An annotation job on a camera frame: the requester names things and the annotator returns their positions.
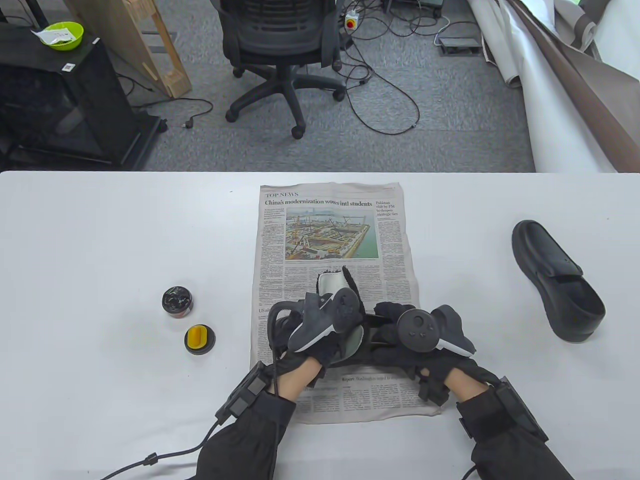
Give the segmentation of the person's left hand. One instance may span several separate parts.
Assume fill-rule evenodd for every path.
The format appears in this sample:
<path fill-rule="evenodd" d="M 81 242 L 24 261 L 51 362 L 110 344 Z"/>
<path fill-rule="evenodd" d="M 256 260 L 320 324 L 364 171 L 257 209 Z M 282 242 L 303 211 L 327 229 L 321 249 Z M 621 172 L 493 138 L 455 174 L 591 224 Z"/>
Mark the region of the person's left hand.
<path fill-rule="evenodd" d="M 326 370 L 356 354 L 361 347 L 365 329 L 358 325 L 350 333 L 338 334 L 332 331 L 309 348 L 294 352 L 288 347 L 288 342 L 291 334 L 301 324 L 301 314 L 291 311 L 287 316 L 277 318 L 269 327 L 269 344 L 275 355 L 275 366 L 271 369 L 276 377 L 281 377 L 297 370 L 306 359 L 315 359 L 320 363 L 321 368 L 316 377 L 307 384 L 308 387 L 313 388 L 316 382 L 325 376 Z"/>

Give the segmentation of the person's right hand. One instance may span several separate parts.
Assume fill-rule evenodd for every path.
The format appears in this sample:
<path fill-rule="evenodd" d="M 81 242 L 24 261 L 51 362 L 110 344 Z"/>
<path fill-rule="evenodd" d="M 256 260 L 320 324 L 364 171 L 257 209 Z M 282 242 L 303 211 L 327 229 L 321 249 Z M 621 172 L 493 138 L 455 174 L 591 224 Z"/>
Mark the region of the person's right hand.
<path fill-rule="evenodd" d="M 476 348 L 464 335 L 462 318 L 453 307 L 443 304 L 429 312 L 385 301 L 375 305 L 374 313 L 378 320 L 371 336 L 371 364 L 400 368 L 411 380 L 418 378 L 418 396 L 425 402 L 442 406 L 448 400 L 446 379 L 455 369 L 481 384 L 500 384 L 473 359 Z"/>

